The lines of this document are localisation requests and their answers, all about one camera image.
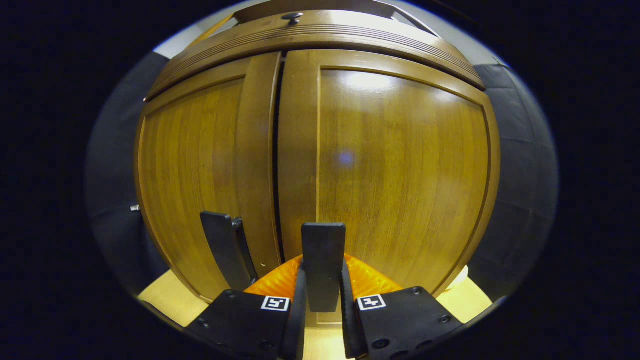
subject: wooden floor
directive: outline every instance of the wooden floor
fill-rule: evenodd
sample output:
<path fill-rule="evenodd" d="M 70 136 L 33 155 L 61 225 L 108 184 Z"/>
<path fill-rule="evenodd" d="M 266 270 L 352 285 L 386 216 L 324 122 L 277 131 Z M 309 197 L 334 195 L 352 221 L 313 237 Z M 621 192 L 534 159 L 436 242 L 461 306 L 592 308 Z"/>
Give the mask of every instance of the wooden floor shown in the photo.
<path fill-rule="evenodd" d="M 149 285 L 138 298 L 152 304 L 181 326 L 189 325 L 209 306 L 191 293 L 171 270 Z M 457 279 L 451 289 L 436 299 L 463 323 L 469 322 L 492 304 L 484 292 L 464 276 Z M 343 359 L 346 358 L 342 327 L 305 329 L 304 360 Z"/>

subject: cabinet knob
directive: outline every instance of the cabinet knob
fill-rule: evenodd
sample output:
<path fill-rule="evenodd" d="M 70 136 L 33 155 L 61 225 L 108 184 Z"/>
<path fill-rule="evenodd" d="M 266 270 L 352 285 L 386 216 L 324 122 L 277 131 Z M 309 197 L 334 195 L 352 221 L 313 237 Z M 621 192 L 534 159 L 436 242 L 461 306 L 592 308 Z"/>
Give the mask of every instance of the cabinet knob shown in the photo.
<path fill-rule="evenodd" d="M 288 13 L 287 15 L 284 15 L 282 17 L 283 20 L 288 20 L 289 21 L 289 25 L 295 25 L 297 23 L 300 22 L 300 20 L 298 20 L 298 17 L 301 17 L 302 15 L 304 15 L 303 13 Z"/>

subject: wooden door panel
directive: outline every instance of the wooden door panel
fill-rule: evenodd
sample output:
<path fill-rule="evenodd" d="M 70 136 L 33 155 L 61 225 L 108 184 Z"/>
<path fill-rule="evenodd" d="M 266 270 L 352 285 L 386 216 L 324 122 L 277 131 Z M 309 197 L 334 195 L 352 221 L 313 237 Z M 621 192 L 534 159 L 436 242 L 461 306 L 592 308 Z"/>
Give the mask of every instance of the wooden door panel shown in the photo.
<path fill-rule="evenodd" d="M 142 115 L 136 184 L 143 217 L 178 278 L 209 302 L 228 284 L 202 211 L 243 218 L 259 276 L 280 264 L 272 182 L 279 67 L 280 53 L 222 65 L 169 89 Z"/>
<path fill-rule="evenodd" d="M 356 51 L 287 54 L 278 130 L 285 257 L 304 222 L 344 222 L 346 252 L 434 296 L 465 266 L 497 191 L 489 100 L 435 69 Z"/>

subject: black mount plate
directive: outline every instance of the black mount plate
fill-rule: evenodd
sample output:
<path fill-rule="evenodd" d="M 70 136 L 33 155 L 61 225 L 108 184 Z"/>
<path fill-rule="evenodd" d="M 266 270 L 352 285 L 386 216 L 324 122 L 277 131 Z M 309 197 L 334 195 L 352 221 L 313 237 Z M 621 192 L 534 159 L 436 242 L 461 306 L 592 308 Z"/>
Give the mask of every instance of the black mount plate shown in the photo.
<path fill-rule="evenodd" d="M 424 353 L 462 325 L 424 288 L 358 298 L 369 359 L 409 359 Z"/>
<path fill-rule="evenodd" d="M 288 298 L 225 290 L 186 329 L 224 354 L 275 360 L 290 310 Z"/>

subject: cabinet top trim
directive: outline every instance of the cabinet top trim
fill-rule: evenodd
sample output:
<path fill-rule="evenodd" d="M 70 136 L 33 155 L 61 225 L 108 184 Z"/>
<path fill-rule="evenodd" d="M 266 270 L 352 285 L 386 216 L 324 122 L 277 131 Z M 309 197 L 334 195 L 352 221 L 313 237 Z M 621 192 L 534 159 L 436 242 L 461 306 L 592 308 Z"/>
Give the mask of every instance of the cabinet top trim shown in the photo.
<path fill-rule="evenodd" d="M 457 48 L 397 21 L 344 10 L 305 11 L 290 26 L 282 14 L 247 22 L 189 47 L 171 59 L 147 99 L 222 63 L 273 51 L 347 49 L 423 63 L 484 90 L 478 73 Z"/>

